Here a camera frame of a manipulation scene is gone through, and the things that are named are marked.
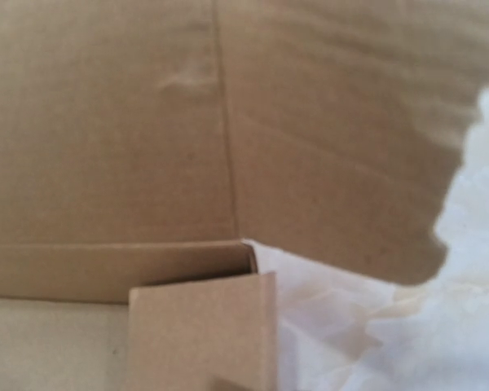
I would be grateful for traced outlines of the brown cardboard box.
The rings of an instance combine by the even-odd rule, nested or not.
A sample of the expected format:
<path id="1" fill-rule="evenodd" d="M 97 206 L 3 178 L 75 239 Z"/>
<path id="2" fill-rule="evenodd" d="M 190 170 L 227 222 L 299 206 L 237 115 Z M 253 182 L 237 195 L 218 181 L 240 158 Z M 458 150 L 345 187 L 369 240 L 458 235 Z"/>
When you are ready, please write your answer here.
<path id="1" fill-rule="evenodd" d="M 489 1 L 0 1 L 0 299 L 127 305 L 129 390 L 274 390 L 251 243 L 417 285 Z"/>

